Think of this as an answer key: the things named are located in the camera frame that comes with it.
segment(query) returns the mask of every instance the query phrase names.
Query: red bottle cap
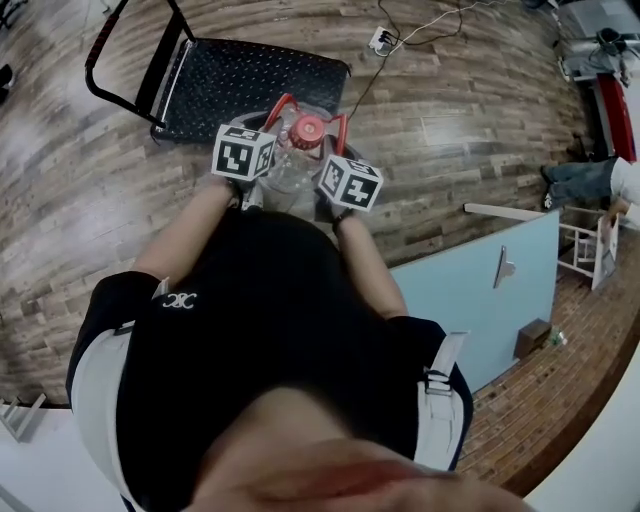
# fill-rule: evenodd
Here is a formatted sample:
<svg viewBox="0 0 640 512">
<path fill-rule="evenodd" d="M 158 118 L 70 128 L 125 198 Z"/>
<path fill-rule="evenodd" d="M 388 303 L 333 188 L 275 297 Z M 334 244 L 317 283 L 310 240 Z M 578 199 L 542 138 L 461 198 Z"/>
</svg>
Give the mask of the red bottle cap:
<svg viewBox="0 0 640 512">
<path fill-rule="evenodd" d="M 298 149 L 312 149 L 324 137 L 324 123 L 315 116 L 302 116 L 289 130 L 289 139 Z"/>
</svg>

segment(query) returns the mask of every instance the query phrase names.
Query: wrist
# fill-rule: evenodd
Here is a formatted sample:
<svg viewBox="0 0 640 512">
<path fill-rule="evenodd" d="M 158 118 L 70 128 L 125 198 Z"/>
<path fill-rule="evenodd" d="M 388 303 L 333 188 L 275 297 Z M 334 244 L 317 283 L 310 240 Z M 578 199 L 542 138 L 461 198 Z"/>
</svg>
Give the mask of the wrist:
<svg viewBox="0 0 640 512">
<path fill-rule="evenodd" d="M 351 213 L 345 217 L 342 217 L 339 222 L 334 221 L 332 228 L 335 235 L 339 236 L 345 231 L 348 232 L 355 226 L 360 225 L 362 225 L 362 221 L 358 218 L 357 215 L 355 215 L 355 212 L 351 210 Z"/>
<path fill-rule="evenodd" d="M 234 197 L 235 192 L 232 185 L 226 180 L 216 180 L 207 186 L 201 193 L 206 196 L 207 201 L 228 203 Z"/>
<path fill-rule="evenodd" d="M 338 228 L 342 225 L 342 223 L 346 222 L 348 219 L 355 218 L 354 214 L 354 210 L 352 210 L 351 208 L 346 208 L 345 210 L 340 212 L 339 215 L 336 215 L 331 222 L 331 229 L 333 230 L 333 232 L 337 235 Z"/>
</svg>

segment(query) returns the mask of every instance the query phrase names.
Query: electrical cord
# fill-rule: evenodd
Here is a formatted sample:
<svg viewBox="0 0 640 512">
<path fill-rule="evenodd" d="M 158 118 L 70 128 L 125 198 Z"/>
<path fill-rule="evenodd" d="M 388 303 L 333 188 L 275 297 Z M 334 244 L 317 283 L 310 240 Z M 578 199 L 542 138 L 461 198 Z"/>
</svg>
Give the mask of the electrical cord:
<svg viewBox="0 0 640 512">
<path fill-rule="evenodd" d="M 393 47 L 393 46 L 395 46 L 395 45 L 396 45 L 396 43 L 394 43 L 394 42 L 393 42 L 392 38 L 394 38 L 396 41 L 398 40 L 398 36 L 394 36 L 394 35 L 393 35 L 391 32 L 389 32 L 388 30 L 384 30 L 384 31 L 382 32 L 382 35 L 380 36 L 379 41 L 380 41 L 381 43 L 388 44 L 389 46 Z M 379 53 L 379 52 L 378 52 L 378 49 L 377 49 L 377 48 L 376 48 L 376 49 L 374 49 L 374 52 L 376 52 L 376 55 L 377 55 L 378 57 L 386 57 L 386 56 L 387 56 L 387 54 L 389 53 L 389 52 L 387 52 L 387 54 L 383 55 L 383 54 L 381 54 L 381 53 Z"/>
<path fill-rule="evenodd" d="M 499 5 L 506 5 L 509 1 L 511 0 L 504 0 L 504 1 L 500 1 L 500 0 L 493 0 L 491 2 L 481 2 L 481 1 L 477 1 L 475 2 L 473 5 L 469 5 L 467 7 L 460 7 L 460 1 L 458 1 L 458 8 L 457 9 L 453 9 L 451 11 L 447 11 L 445 13 L 442 13 L 440 16 L 438 16 L 435 20 L 430 21 L 429 23 L 422 25 L 421 27 L 418 27 L 417 29 L 415 29 L 413 32 L 411 32 L 411 34 L 409 34 L 407 37 L 405 37 L 404 39 L 399 39 L 397 44 L 394 46 L 394 48 L 389 52 L 389 55 L 391 55 L 393 52 L 395 52 L 396 50 L 398 50 L 403 44 L 407 45 L 407 46 L 418 46 L 421 44 L 427 44 L 427 43 L 431 43 L 433 42 L 431 39 L 427 40 L 427 41 L 422 41 L 420 43 L 408 43 L 407 41 L 409 39 L 411 39 L 414 35 L 416 35 L 418 32 L 420 32 L 422 29 L 425 29 L 427 27 L 430 27 L 431 25 L 433 25 L 434 23 L 437 23 L 438 21 L 440 21 L 442 18 L 444 18 L 447 14 L 455 14 L 458 13 L 460 15 L 460 19 L 462 20 L 462 11 L 467 11 L 469 9 L 473 9 L 476 5 L 484 5 L 486 7 L 490 7 L 493 4 L 499 4 Z"/>
<path fill-rule="evenodd" d="M 458 29 L 455 32 L 453 32 L 452 34 L 444 34 L 444 35 L 436 36 L 436 37 L 433 37 L 433 38 L 428 39 L 426 41 L 422 41 L 419 44 L 433 43 L 434 41 L 437 41 L 438 39 L 444 39 L 446 37 L 455 37 L 460 33 L 460 31 L 462 30 L 462 11 L 464 10 L 464 9 L 460 9 L 460 2 L 461 1 L 462 0 L 458 0 L 458 9 L 457 9 L 457 11 L 455 11 L 455 12 L 458 12 L 459 16 L 460 16 L 460 24 L 458 25 Z M 389 18 L 389 23 L 391 24 L 393 29 L 398 33 L 398 35 L 394 36 L 396 38 L 396 41 L 402 41 L 402 39 L 400 39 L 400 31 L 398 30 L 398 27 L 396 26 L 396 24 L 391 19 L 391 16 L 389 15 L 389 13 L 386 11 L 386 9 L 384 7 L 382 7 L 381 4 L 382 4 L 382 0 L 378 0 L 378 6 L 385 12 L 387 17 Z M 387 53 L 386 55 L 381 55 L 376 50 L 376 54 L 379 55 L 380 57 L 384 57 L 384 59 L 382 60 L 382 64 L 380 64 L 380 67 L 378 68 L 378 71 L 376 71 L 376 74 L 373 75 L 373 77 L 371 78 L 371 80 L 367 84 L 367 87 L 365 88 L 364 92 L 360 95 L 360 98 L 358 98 L 358 101 L 356 102 L 355 106 L 353 107 L 353 110 L 351 110 L 351 114 L 349 114 L 349 121 L 355 115 L 356 111 L 358 110 L 358 107 L 360 106 L 360 103 L 362 103 L 362 100 L 364 99 L 364 97 L 367 95 L 367 93 L 369 92 L 369 90 L 373 86 L 373 83 L 376 81 L 378 76 L 380 76 L 380 73 L 382 73 L 382 70 L 384 69 L 384 66 L 387 63 L 387 59 L 391 56 L 391 54 L 397 48 L 399 48 L 398 43 L 392 44 L 392 46 L 393 46 L 393 49 L 390 50 L 389 53 Z"/>
</svg>

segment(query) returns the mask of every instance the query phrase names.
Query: wooden floor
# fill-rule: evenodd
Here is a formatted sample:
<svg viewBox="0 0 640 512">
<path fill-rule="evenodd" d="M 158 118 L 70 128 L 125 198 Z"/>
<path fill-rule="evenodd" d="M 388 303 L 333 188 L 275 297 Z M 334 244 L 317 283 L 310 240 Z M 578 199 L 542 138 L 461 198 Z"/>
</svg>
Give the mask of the wooden floor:
<svg viewBox="0 0 640 512">
<path fill-rule="evenodd" d="M 380 65 L 366 44 L 386 25 L 374 0 L 182 0 L 197 36 L 270 43 L 340 58 L 352 68 L 349 112 Z M 462 5 L 469 5 L 464 0 Z M 388 0 L 408 34 L 453 2 Z M 93 97 L 84 61 L 104 17 L 97 0 L 31 0 L 0 63 L 18 72 L 0 107 L 0 396 L 65 403 L 66 365 L 91 290 L 129 268 L 210 168 L 211 147 L 157 146 L 146 122 Z M 131 0 L 96 69 L 133 99 L 170 15 Z M 422 38 L 454 32 L 447 16 Z M 467 201 L 535 207 L 540 164 L 563 160 L 586 130 L 575 87 L 559 76 L 548 14 L 520 3 L 464 13 L 459 36 L 405 47 L 350 126 L 350 142 L 384 169 L 368 218 L 390 264 L 487 234 Z"/>
<path fill-rule="evenodd" d="M 582 439 L 640 340 L 640 233 L 620 233 L 616 267 L 595 291 L 558 268 L 551 322 L 567 344 L 546 343 L 474 394 L 456 471 L 526 496 Z"/>
</svg>

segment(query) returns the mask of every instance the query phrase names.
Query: small box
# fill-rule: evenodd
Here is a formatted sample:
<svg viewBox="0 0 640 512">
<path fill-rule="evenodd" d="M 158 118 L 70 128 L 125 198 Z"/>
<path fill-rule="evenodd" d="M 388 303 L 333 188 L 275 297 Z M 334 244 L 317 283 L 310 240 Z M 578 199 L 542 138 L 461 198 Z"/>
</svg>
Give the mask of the small box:
<svg viewBox="0 0 640 512">
<path fill-rule="evenodd" d="M 335 204 L 368 212 L 383 181 L 379 169 L 331 155 L 320 175 L 318 188 Z"/>
<path fill-rule="evenodd" d="M 271 168 L 276 135 L 223 124 L 218 130 L 211 172 L 253 181 Z"/>
<path fill-rule="evenodd" d="M 537 348 L 542 347 L 551 332 L 551 324 L 537 318 L 518 331 L 518 341 L 514 357 L 524 359 Z"/>
</svg>

